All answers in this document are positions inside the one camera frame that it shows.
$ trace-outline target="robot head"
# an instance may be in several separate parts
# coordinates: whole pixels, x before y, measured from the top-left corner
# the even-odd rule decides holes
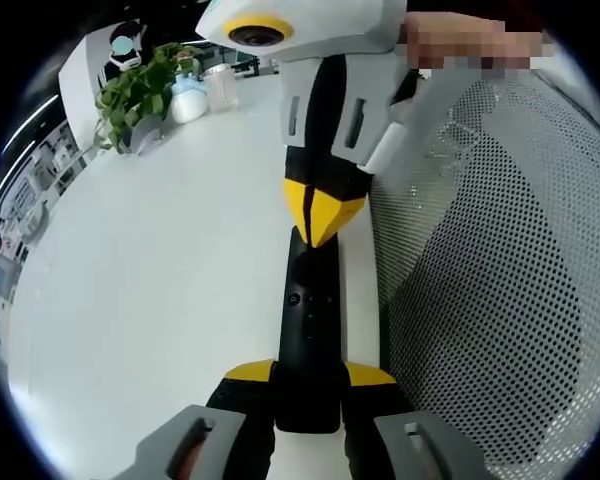
[[[207,40],[282,61],[394,48],[406,0],[212,0],[198,23]]]

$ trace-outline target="potted plant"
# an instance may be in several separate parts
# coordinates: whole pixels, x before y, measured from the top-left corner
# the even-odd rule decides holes
[[[107,82],[96,98],[100,121],[94,143],[118,153],[138,152],[143,139],[160,136],[176,74],[198,75],[200,50],[179,43],[154,49],[146,64]]]

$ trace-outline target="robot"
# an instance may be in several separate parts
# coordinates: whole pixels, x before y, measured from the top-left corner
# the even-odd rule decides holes
[[[228,372],[206,407],[144,439],[117,480],[264,479],[273,426],[326,434],[344,424],[354,479],[491,478],[480,449],[442,419],[413,412],[386,372],[342,358],[337,232],[408,131],[393,107],[418,74],[399,43],[406,0],[212,0],[197,32],[280,64],[284,191],[295,221],[276,360]]]

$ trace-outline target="white desk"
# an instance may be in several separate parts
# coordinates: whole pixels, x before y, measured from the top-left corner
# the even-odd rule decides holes
[[[204,404],[237,364],[275,357],[292,227],[282,192],[279,77],[146,157],[96,158],[24,266],[9,380],[70,478],[108,478],[138,440]],[[377,365],[368,208],[340,235],[348,357]],[[279,435],[269,478],[350,478],[342,435]]]

